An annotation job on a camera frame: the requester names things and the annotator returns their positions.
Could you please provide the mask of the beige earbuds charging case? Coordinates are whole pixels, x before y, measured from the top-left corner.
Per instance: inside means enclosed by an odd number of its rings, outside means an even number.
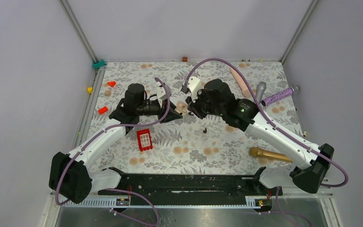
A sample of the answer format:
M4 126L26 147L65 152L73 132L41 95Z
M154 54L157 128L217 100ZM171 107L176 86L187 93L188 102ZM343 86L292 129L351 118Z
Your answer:
M178 101L176 104L176 111L180 114L186 114L188 112L187 110L188 105L182 101Z

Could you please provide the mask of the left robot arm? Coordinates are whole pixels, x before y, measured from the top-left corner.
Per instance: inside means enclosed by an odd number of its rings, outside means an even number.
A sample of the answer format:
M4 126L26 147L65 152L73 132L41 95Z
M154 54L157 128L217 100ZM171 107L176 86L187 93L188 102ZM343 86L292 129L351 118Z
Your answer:
M149 127L180 119L171 102L171 90L161 80L156 82L156 100L150 100L145 87L130 84L105 124L92 137L68 153L58 152L52 158L49 187L55 191L55 202L82 202L90 193L111 189L126 192L128 182L114 170L91 171L97 159L116 141L135 127Z

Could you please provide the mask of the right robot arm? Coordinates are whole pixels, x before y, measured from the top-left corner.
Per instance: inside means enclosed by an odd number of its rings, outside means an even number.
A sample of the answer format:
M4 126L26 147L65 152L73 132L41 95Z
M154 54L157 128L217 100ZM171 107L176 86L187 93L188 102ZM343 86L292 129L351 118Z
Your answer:
M227 125L257 136L291 159L288 166L260 168L252 182L256 194L263 195L278 186L296 186L311 194L318 192L330 163L312 150L332 158L332 146L327 143L319 146L294 134L266 113L261 113L251 100L235 98L229 86L220 79L202 85L200 79L191 77L182 91L191 93L186 103L188 110L198 118L221 117Z

